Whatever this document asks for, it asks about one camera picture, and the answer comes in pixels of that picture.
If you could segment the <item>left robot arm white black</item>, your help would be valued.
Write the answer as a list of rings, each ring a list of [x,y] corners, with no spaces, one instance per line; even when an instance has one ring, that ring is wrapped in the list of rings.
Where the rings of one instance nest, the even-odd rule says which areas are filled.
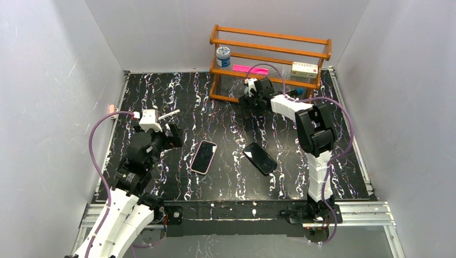
[[[110,197],[73,257],[123,257],[154,215],[163,210],[163,199],[146,193],[145,188],[161,153],[182,147],[182,130],[175,124],[163,131],[134,129],[111,182]]]

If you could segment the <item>phone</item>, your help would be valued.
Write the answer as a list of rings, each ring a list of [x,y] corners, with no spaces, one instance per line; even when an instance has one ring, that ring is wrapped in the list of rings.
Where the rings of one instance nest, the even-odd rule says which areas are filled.
[[[206,175],[215,156],[217,145],[214,142],[203,140],[200,142],[190,165],[190,171]]]
[[[265,176],[277,168],[276,161],[256,142],[247,145],[243,149],[243,154]]]

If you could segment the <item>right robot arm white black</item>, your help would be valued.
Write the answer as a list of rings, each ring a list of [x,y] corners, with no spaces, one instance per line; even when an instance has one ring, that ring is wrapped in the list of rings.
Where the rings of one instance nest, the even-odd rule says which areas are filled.
[[[308,204],[315,213],[333,208],[334,199],[327,170],[336,132],[327,115],[327,107],[302,102],[299,99],[302,89],[276,92],[267,77],[247,78],[244,86],[244,94],[238,102],[245,119],[269,111],[295,123],[299,146],[309,164]]]

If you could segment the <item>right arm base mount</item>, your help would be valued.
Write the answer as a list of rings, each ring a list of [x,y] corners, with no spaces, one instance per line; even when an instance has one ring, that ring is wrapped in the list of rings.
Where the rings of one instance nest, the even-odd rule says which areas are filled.
[[[279,216],[290,224],[302,225],[307,241],[317,245],[331,240],[330,227],[343,222],[339,206],[329,208],[324,203],[288,206],[279,212]]]

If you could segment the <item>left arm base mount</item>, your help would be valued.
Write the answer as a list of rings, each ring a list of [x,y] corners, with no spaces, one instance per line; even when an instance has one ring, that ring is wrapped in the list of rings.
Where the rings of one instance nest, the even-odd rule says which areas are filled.
[[[144,245],[163,240],[173,226],[183,223],[183,208],[177,205],[166,205],[159,208],[156,217],[140,233],[140,241]]]

